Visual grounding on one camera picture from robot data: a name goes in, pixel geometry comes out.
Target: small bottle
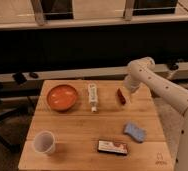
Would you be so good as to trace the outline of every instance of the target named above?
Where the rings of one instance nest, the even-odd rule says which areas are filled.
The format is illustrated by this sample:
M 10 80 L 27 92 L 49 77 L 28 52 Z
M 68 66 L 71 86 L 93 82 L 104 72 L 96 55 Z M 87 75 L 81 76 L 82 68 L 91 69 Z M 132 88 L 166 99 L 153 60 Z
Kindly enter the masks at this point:
M 91 105 L 91 111 L 97 111 L 97 103 L 98 103 L 98 96 L 97 96 L 97 86 L 94 83 L 88 84 L 88 93 L 89 93 L 89 103 Z

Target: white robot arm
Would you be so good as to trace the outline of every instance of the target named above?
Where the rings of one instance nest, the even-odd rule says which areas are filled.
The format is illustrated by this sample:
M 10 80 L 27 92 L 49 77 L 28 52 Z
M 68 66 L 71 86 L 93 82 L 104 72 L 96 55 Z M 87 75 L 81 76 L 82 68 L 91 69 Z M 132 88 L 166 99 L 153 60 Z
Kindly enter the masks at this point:
M 188 90 L 153 73 L 154 67 L 154 60 L 150 57 L 131 61 L 124 83 L 131 93 L 139 88 L 141 82 L 145 83 L 184 116 L 175 171 L 188 171 Z

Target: orange bowl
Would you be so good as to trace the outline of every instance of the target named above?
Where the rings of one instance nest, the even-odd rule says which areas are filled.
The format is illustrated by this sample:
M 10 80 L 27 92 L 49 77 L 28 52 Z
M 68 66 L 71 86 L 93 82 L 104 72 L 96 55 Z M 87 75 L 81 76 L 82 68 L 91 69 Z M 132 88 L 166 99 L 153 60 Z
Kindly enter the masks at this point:
M 78 99 L 77 90 L 67 84 L 52 88 L 47 95 L 47 103 L 51 109 L 66 111 L 70 109 Z

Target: sponge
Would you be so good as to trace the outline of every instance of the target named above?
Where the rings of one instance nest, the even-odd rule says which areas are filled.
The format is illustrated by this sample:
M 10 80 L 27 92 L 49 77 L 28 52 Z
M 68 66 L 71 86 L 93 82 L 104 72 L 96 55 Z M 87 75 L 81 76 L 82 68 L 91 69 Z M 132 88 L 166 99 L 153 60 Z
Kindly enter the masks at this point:
M 127 123 L 124 133 L 131 136 L 135 141 L 142 143 L 146 137 L 146 131 L 136 126 L 134 123 Z

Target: white cup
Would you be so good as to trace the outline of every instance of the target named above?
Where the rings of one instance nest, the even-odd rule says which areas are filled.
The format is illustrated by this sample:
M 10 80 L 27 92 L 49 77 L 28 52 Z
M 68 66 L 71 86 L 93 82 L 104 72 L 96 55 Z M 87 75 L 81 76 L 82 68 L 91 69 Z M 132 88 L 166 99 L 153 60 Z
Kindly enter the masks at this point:
M 54 134 L 49 131 L 39 132 L 34 137 L 33 149 L 41 154 L 53 154 L 56 150 Z

